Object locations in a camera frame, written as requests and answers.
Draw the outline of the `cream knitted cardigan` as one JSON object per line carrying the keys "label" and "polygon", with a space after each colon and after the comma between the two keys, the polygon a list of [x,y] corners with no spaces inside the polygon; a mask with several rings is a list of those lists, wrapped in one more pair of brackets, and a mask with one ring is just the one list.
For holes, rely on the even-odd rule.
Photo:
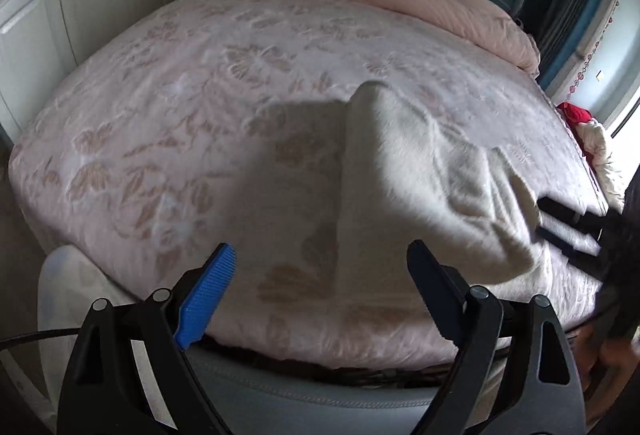
{"label": "cream knitted cardigan", "polygon": [[337,289],[405,295],[408,244],[504,297],[544,282],[533,192],[499,148],[472,144],[390,86],[349,100],[337,222]]}

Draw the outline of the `red and white plush toy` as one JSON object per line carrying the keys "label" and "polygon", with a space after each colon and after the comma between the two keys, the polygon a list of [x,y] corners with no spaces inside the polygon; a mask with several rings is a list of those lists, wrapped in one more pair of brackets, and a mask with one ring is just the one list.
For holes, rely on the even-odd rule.
{"label": "red and white plush toy", "polygon": [[616,159],[613,140],[605,127],[582,107],[563,102],[556,107],[562,114],[578,145],[582,148],[591,169],[597,176],[608,205],[622,212],[625,204],[626,186],[622,166]]}

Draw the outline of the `white trouser leg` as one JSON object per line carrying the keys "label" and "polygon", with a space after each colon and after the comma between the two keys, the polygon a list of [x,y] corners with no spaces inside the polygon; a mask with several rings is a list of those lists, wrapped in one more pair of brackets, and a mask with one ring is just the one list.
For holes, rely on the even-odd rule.
{"label": "white trouser leg", "polygon": [[[114,305],[137,301],[77,247],[59,247],[47,256],[40,271],[38,330],[79,328],[91,304],[101,297]],[[58,411],[64,374],[75,340],[73,334],[39,343],[43,377],[54,411]]]}

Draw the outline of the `pink floral bed blanket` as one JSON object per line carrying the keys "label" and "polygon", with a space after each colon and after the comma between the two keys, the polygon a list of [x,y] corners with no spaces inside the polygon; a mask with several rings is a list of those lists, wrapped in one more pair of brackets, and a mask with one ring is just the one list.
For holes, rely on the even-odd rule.
{"label": "pink floral bed blanket", "polygon": [[[239,263],[208,326],[218,342],[329,368],[418,369],[454,356],[411,281],[337,289],[349,100],[401,91],[474,145],[499,148],[534,198],[606,202],[529,74],[418,18],[351,0],[177,0],[66,78],[14,147],[25,214],[136,296],[228,242]],[[550,247],[562,325],[597,282]]]}

